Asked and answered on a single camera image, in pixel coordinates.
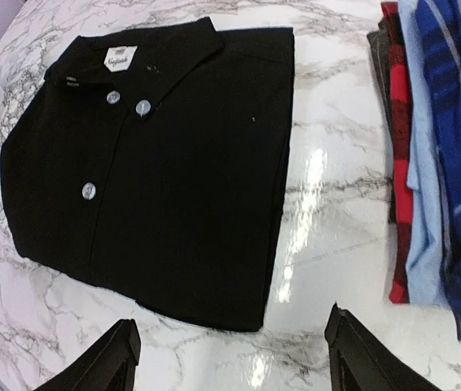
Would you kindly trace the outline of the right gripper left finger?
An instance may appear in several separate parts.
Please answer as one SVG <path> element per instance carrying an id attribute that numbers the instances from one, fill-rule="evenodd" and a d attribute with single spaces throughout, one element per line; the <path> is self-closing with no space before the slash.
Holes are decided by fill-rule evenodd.
<path id="1" fill-rule="evenodd" d="M 132 391 L 139 358 L 137 324 L 133 319 L 121 319 L 70 366 L 37 389 Z"/>

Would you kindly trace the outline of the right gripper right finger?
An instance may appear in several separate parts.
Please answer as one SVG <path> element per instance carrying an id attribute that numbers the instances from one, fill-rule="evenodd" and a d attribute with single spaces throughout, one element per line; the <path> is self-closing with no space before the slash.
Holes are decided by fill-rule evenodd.
<path id="1" fill-rule="evenodd" d="M 333 391 L 437 391 L 392 354 L 353 314 L 331 308 L 324 336 Z"/>

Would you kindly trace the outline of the light blue shirt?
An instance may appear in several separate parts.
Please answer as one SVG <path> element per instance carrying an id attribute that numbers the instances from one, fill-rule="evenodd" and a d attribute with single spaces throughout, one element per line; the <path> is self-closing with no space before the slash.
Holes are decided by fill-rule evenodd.
<path id="1" fill-rule="evenodd" d="M 437 172 L 431 101 L 424 77 L 424 51 L 415 18 L 417 5 L 416 1 L 398 3 L 412 97 L 406 184 L 412 190 L 413 217 L 411 245 L 406 259 L 407 287 L 412 305 L 447 308 L 449 303 L 442 281 L 445 251 L 441 185 Z"/>

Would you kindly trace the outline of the black long sleeve shirt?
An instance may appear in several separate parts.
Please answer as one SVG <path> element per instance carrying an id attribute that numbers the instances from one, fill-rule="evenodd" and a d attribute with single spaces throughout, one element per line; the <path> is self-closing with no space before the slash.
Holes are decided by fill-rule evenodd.
<path id="1" fill-rule="evenodd" d="M 1 148 L 17 253 L 173 319 L 260 330 L 294 76 L 290 28 L 76 37 Z"/>

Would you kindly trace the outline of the red plaid shirt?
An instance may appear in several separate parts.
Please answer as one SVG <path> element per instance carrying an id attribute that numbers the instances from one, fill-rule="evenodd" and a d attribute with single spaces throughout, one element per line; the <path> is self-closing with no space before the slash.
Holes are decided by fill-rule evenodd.
<path id="1" fill-rule="evenodd" d="M 393 148 L 390 217 L 397 228 L 397 257 L 389 300 L 393 304 L 408 304 L 406 259 L 411 246 L 413 193 L 406 180 L 410 164 L 413 103 L 398 4 L 396 1 L 384 1 L 381 10 L 379 29 L 368 33 L 367 39 Z"/>

